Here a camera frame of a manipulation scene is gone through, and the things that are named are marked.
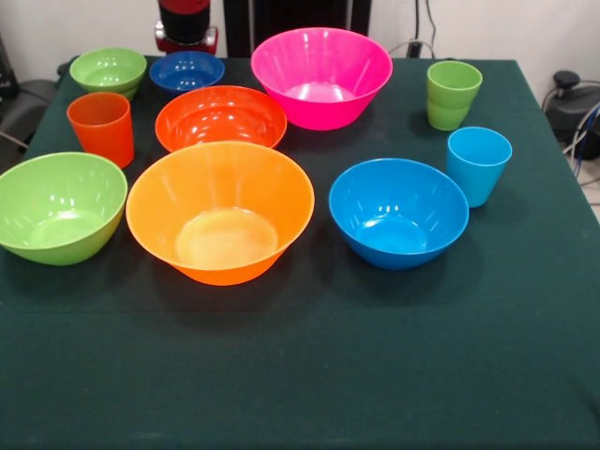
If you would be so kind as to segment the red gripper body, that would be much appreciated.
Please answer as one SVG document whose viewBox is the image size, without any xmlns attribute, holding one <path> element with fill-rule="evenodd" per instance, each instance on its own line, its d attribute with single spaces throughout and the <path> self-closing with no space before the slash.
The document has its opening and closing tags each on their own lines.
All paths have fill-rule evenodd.
<svg viewBox="0 0 600 450">
<path fill-rule="evenodd" d="M 167 37 L 156 38 L 157 48 L 160 52 L 169 54 L 175 52 L 203 52 L 215 55 L 217 53 L 217 44 L 205 44 L 203 42 L 193 44 L 183 44 L 170 40 Z"/>
</svg>

